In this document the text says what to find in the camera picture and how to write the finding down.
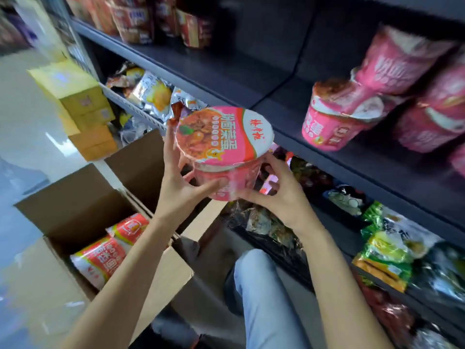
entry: jeans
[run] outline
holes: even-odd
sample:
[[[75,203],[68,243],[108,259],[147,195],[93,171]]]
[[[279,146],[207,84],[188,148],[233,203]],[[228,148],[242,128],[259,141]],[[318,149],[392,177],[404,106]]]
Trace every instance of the jeans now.
[[[244,314],[247,349],[311,348],[276,266],[264,251],[247,251],[236,261],[225,283],[225,299],[232,312]]]

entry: person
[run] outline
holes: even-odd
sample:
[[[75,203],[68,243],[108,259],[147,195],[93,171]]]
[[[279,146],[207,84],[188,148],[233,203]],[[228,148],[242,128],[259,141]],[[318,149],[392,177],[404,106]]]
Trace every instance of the person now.
[[[268,208],[294,230],[304,245],[329,349],[393,348],[366,303],[351,270],[329,232],[318,220],[299,183],[287,165],[267,153],[268,172],[279,181],[274,196],[250,189],[240,198]],[[205,197],[227,184],[210,181],[189,184],[182,177],[181,154],[168,127],[164,146],[165,172],[160,203],[143,235],[84,314],[61,347],[66,349],[126,349],[161,255],[177,227]],[[268,255],[252,250],[236,262],[235,288],[246,322],[247,348],[310,348],[299,317]]]

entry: noodle cup lid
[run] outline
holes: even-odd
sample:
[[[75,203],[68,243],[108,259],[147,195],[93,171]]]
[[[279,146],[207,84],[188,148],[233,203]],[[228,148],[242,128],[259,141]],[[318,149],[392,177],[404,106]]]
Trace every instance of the noodle cup lid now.
[[[186,157],[214,166],[259,158],[273,139],[273,128],[262,115],[233,106],[195,111],[180,121],[176,132],[176,143]]]

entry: stack of boxes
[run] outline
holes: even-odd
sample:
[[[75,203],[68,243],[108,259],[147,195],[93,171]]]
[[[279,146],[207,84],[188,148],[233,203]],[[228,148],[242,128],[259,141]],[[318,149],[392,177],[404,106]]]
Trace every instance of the stack of boxes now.
[[[29,70],[45,95],[57,104],[65,133],[85,160],[118,150],[107,123],[115,119],[99,83],[72,61]]]

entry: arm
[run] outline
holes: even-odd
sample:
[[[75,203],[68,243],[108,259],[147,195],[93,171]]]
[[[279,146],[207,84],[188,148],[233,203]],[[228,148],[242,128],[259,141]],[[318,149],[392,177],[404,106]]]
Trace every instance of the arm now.
[[[346,260],[311,209],[287,164],[269,153],[265,161],[271,165],[267,167],[268,172],[279,179],[279,185],[270,183],[278,193],[267,196],[246,189],[238,195],[268,208],[302,241],[328,348],[393,348],[366,303]]]
[[[227,183],[217,180],[200,187],[191,186],[188,181],[193,174],[181,176],[180,153],[174,148],[171,127],[166,132],[164,161],[165,175],[154,218],[79,318],[62,348],[126,349],[169,239],[202,199]]]

